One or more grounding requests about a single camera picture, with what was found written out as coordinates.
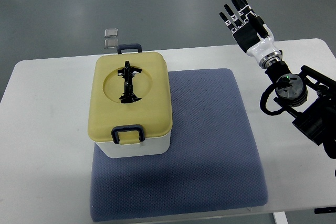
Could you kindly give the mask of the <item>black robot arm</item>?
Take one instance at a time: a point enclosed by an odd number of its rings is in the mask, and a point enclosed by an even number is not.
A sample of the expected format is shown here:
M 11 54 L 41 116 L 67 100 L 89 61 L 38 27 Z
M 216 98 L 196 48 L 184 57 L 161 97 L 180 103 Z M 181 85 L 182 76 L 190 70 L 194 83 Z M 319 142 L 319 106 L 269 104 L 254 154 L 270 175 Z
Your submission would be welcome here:
M 273 61 L 265 71 L 272 84 L 260 98 L 260 109 L 270 116 L 287 112 L 292 124 L 335 159 L 335 81 L 302 66 L 293 74 L 284 61 Z

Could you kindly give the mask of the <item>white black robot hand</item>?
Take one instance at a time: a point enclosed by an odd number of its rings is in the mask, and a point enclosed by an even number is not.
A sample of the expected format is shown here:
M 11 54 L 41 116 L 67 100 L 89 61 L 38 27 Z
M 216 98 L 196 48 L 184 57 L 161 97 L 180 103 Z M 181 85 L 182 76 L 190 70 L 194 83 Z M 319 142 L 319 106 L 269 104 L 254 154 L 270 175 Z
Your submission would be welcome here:
M 242 51 L 255 58 L 262 69 L 282 61 L 282 51 L 275 47 L 273 33 L 263 19 L 246 0 L 231 1 L 238 14 L 225 4 L 227 14 L 220 12 L 219 15 Z

